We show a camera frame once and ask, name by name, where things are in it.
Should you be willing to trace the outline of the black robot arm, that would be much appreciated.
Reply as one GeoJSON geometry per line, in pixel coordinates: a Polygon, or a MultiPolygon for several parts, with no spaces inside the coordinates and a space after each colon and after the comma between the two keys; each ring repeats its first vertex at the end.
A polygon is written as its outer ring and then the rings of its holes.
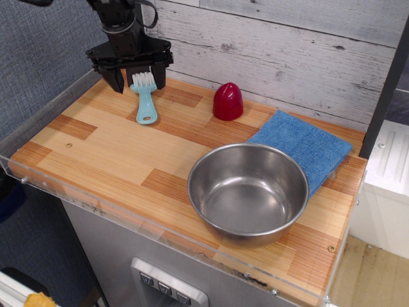
{"type": "Polygon", "coordinates": [[[109,41],[86,51],[94,71],[107,84],[122,93],[126,70],[128,85],[132,75],[150,71],[157,88],[166,86],[166,68],[173,63],[171,43],[148,36],[158,21],[157,9],[150,1],[89,1],[98,13],[100,27],[109,41]]]}

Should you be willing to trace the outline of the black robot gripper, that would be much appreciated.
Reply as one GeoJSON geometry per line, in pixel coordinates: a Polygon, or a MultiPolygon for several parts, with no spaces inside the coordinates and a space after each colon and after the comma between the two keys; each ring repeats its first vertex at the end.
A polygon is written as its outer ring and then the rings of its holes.
{"type": "Polygon", "coordinates": [[[128,67],[149,66],[157,89],[166,86],[166,68],[174,63],[169,41],[134,28],[107,36],[107,42],[90,48],[86,55],[115,92],[123,93],[124,79],[119,69],[128,67]]]}

